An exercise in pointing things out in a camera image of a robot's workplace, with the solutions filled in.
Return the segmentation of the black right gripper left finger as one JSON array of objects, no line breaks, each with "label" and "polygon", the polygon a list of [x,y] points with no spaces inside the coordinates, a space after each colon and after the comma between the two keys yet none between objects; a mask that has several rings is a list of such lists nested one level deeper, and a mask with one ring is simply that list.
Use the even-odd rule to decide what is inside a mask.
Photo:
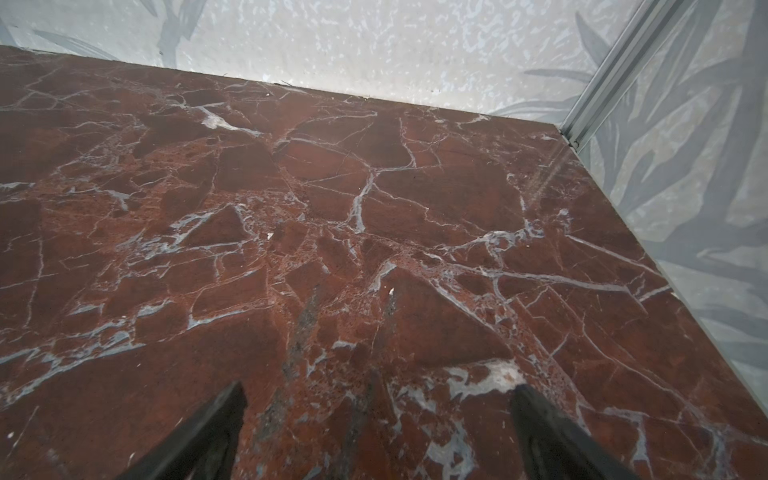
[{"label": "black right gripper left finger", "polygon": [[229,479],[246,407],[242,383],[231,383],[118,477]]}]

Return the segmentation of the aluminium frame post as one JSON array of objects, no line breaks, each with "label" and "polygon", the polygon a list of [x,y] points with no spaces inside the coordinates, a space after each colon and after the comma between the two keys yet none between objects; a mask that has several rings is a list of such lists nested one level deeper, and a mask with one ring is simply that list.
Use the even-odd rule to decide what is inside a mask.
[{"label": "aluminium frame post", "polygon": [[693,4],[692,0],[639,4],[560,127],[575,151],[594,136]]}]

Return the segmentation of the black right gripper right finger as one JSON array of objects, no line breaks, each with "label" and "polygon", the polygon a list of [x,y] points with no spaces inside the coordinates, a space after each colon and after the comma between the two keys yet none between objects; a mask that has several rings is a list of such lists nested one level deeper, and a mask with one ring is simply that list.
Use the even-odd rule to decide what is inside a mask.
[{"label": "black right gripper right finger", "polygon": [[532,386],[515,387],[509,410],[528,478],[637,477]]}]

